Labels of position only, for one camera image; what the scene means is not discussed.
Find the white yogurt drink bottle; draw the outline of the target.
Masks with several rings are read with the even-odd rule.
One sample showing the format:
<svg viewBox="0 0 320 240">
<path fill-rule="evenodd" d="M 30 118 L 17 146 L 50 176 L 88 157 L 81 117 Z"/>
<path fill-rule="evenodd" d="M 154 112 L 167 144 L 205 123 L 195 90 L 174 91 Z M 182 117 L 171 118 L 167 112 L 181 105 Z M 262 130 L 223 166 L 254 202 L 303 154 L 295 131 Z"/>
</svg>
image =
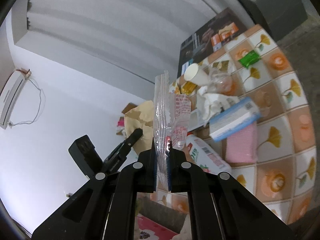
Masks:
<svg viewBox="0 0 320 240">
<path fill-rule="evenodd" d="M 204 172 L 211 174 L 231 173 L 231 166 L 211 146 L 193 133 L 187 134 L 185 145 L 188 153 L 187 159 L 198 165 Z"/>
</svg>

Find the clear red printed plastic bag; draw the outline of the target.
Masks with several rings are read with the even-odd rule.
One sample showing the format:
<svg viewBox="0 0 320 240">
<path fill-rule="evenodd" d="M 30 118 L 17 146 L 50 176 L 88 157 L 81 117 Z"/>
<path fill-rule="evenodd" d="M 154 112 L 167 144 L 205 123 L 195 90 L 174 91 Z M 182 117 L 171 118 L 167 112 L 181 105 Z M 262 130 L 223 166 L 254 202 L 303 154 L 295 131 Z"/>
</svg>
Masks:
<svg viewBox="0 0 320 240">
<path fill-rule="evenodd" d="M 170 159 L 174 149 L 185 145 L 191 101 L 185 94 L 170 92 L 169 72 L 155 78 L 153 144 L 157 156 L 157 176 L 166 190 L 171 190 Z"/>
</svg>

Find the pink sponge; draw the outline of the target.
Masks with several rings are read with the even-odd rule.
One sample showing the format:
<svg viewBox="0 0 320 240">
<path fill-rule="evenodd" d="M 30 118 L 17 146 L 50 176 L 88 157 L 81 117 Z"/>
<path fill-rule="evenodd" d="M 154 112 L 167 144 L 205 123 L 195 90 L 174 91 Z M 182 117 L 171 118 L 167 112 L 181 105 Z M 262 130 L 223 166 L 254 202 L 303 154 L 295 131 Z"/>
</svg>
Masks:
<svg viewBox="0 0 320 240">
<path fill-rule="evenodd" d="M 228 163 L 255 163 L 257 161 L 258 128 L 254 122 L 227 138 Z"/>
</svg>

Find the blue white medicine box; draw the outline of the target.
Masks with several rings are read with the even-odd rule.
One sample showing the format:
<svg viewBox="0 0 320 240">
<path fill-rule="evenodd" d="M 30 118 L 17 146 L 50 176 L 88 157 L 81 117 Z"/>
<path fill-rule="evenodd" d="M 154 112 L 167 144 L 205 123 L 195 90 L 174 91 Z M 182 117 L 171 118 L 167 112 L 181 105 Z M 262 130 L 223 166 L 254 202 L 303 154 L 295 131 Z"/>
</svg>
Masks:
<svg viewBox="0 0 320 240">
<path fill-rule="evenodd" d="M 221 141 L 254 123 L 260 117 L 259 107 L 251 98 L 245 97 L 210 119 L 209 135 L 214 141 Z"/>
</svg>

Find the white tissue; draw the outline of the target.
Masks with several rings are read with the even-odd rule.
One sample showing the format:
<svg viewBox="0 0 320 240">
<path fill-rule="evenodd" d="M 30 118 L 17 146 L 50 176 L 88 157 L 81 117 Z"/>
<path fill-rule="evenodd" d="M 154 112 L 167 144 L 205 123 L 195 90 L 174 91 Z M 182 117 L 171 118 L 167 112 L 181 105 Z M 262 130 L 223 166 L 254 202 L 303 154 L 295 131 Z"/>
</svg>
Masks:
<svg viewBox="0 0 320 240">
<path fill-rule="evenodd" d="M 237 96 L 209 93 L 207 86 L 201 87 L 196 94 L 196 108 L 201 113 L 204 125 L 212 117 L 219 115 L 239 102 L 240 100 Z"/>
</svg>

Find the clear plastic bowl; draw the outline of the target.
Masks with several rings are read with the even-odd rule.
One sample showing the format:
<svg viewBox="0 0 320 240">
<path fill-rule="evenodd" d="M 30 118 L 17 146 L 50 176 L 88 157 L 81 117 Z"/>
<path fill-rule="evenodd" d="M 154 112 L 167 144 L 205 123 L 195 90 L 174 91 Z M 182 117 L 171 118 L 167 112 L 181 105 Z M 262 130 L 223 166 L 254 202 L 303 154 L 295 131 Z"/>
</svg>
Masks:
<svg viewBox="0 0 320 240">
<path fill-rule="evenodd" d="M 230 74 L 213 67 L 207 67 L 204 72 L 209 77 L 209 84 L 204 87 L 204 93 L 234 95 L 236 84 Z"/>
</svg>

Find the cardboard box with clutter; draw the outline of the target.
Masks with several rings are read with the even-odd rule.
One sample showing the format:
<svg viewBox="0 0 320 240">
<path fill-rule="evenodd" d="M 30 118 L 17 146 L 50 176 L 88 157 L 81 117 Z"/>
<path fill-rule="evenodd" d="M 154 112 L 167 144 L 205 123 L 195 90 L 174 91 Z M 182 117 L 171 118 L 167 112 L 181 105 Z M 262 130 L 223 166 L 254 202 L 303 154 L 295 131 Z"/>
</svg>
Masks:
<svg viewBox="0 0 320 240">
<path fill-rule="evenodd" d="M 143 130 L 142 137 L 133 145 L 137 155 L 151 149 L 153 140 L 154 105 L 152 101 L 145 101 L 139 106 L 129 103 L 122 111 L 117 125 L 117 135 L 128 138 L 135 129 Z"/>
</svg>

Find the patterned tablecloth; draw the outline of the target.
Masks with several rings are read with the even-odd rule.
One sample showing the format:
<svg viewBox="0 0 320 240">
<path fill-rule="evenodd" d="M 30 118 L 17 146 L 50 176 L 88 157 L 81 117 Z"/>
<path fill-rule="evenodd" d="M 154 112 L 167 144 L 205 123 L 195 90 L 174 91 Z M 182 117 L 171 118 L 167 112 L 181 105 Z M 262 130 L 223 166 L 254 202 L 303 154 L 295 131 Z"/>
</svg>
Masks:
<svg viewBox="0 0 320 240">
<path fill-rule="evenodd" d="M 255 50 L 261 60 L 248 69 L 238 61 Z M 233 177 L 284 223 L 307 212 L 316 180 L 317 153 L 313 122 L 303 87 L 285 54 L 267 31 L 256 25 L 200 62 L 227 72 L 239 100 L 259 107 L 255 163 L 228 163 L 227 139 L 215 142 L 193 107 L 189 132 L 204 140 L 231 166 Z"/>
</svg>

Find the gold foil packet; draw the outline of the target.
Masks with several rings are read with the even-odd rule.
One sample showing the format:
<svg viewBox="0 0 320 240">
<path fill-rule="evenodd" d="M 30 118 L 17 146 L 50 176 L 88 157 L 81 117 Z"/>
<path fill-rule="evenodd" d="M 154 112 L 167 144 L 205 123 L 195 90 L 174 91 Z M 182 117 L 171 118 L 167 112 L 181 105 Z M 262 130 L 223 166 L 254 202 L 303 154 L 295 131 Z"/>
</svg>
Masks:
<svg viewBox="0 0 320 240">
<path fill-rule="evenodd" d="M 180 91 L 181 94 L 185 94 L 185 95 L 191 95 L 197 88 L 197 85 L 187 81 L 186 83 L 184 83 L 183 85 L 181 85 L 180 87 Z"/>
</svg>

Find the white air conditioner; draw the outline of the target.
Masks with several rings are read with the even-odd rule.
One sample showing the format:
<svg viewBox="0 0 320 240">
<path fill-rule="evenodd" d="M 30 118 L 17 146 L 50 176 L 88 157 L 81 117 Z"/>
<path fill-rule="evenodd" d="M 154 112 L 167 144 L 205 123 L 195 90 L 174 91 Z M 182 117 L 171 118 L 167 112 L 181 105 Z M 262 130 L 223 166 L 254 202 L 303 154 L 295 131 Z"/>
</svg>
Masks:
<svg viewBox="0 0 320 240">
<path fill-rule="evenodd" d="M 20 95 L 27 79 L 31 76 L 31 70 L 17 69 L 8 78 L 1 92 L 1 128 L 6 129 L 15 102 Z"/>
</svg>

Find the white paper cup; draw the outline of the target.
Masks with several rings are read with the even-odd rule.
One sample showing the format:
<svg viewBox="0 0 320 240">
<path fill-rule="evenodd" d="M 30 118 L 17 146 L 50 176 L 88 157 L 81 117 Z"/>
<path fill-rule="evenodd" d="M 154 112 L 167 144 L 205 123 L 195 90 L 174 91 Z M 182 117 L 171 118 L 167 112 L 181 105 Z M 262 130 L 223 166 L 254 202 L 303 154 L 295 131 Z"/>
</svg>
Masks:
<svg viewBox="0 0 320 240">
<path fill-rule="evenodd" d="M 197 63 L 188 66 L 184 72 L 184 79 L 198 86 L 206 86 L 210 83 L 209 76 Z"/>
</svg>

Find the grey curtain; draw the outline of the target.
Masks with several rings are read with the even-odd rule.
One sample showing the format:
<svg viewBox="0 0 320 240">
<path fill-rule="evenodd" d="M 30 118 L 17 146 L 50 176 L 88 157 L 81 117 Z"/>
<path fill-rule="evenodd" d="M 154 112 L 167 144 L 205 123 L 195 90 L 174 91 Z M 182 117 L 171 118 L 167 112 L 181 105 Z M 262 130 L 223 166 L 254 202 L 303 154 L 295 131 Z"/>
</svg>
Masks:
<svg viewBox="0 0 320 240">
<path fill-rule="evenodd" d="M 223 10 L 218 0 L 17 0 L 12 22 L 137 77 L 178 74 L 181 43 Z"/>
</svg>

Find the small green packet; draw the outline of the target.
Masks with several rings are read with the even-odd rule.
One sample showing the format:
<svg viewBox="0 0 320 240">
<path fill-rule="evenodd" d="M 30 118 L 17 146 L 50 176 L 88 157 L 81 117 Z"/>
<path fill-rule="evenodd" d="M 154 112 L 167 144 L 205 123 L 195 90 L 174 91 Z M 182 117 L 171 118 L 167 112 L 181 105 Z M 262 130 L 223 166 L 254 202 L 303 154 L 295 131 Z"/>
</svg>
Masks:
<svg viewBox="0 0 320 240">
<path fill-rule="evenodd" d="M 252 50 L 238 61 L 243 67 L 248 69 L 251 65 L 257 63 L 260 60 L 260 55 L 255 50 Z"/>
</svg>

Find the dark printed poster board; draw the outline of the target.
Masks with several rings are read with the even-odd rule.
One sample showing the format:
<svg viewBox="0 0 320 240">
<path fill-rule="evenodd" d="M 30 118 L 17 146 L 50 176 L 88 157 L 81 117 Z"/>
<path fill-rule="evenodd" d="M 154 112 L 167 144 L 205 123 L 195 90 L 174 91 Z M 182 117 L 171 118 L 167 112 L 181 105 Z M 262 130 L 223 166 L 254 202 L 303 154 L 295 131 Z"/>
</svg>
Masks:
<svg viewBox="0 0 320 240">
<path fill-rule="evenodd" d="M 236 14 L 227 8 L 195 31 L 180 48 L 178 76 L 192 63 L 200 63 L 247 30 Z"/>
</svg>

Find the grey cabinet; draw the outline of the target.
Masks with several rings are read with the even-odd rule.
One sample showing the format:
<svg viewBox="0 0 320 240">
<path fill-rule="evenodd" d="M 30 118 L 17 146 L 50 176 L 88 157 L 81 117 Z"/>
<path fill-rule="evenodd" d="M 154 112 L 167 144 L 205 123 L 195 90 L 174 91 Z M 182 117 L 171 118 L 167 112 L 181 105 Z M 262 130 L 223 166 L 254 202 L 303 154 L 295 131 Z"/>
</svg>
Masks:
<svg viewBox="0 0 320 240">
<path fill-rule="evenodd" d="M 308 19 L 302 0 L 238 0 L 254 23 L 279 41 Z"/>
</svg>

